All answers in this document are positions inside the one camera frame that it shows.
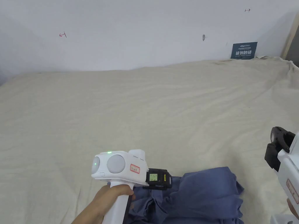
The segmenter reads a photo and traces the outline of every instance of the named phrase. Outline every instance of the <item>blue fabric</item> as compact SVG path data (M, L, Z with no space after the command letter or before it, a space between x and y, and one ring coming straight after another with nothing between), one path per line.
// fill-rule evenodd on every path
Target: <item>blue fabric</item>
M228 167L173 177L166 191L136 187L129 224L244 224L239 195L244 188Z

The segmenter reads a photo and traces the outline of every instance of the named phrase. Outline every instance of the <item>white handheld device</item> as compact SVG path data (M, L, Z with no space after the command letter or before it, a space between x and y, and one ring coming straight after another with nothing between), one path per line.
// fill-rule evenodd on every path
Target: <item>white handheld device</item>
M148 186L146 182L149 171L145 161L145 152L141 149L103 152L95 156L91 168L91 176L95 179L110 182L110 187L127 184ZM104 216L102 224L123 224L129 196L119 196Z
M278 181L299 214L299 133L287 132L281 127L271 131L265 160L274 169ZM299 224L294 215L276 214L271 224Z

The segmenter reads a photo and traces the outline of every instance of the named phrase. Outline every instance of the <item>red label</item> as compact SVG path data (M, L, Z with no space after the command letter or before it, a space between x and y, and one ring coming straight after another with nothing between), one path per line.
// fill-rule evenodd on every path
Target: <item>red label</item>
M130 171L139 174L140 173L140 167L131 164Z
M289 179L286 181L286 185L288 186L288 189L290 190L290 192L291 192L291 194L292 194L295 202L297 204L299 204L299 195L297 194L294 186L292 185L292 183L291 183L291 181Z

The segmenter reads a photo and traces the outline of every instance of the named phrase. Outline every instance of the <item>green display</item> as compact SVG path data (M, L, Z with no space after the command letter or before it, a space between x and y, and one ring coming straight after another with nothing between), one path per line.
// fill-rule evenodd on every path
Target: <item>green display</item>
M150 177L149 177L150 181L157 181L158 180L158 174L150 174Z

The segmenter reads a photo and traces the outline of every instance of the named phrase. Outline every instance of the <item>poster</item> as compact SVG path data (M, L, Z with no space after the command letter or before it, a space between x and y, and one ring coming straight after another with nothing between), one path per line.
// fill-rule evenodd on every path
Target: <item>poster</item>
M231 59L253 59L257 42L233 44Z

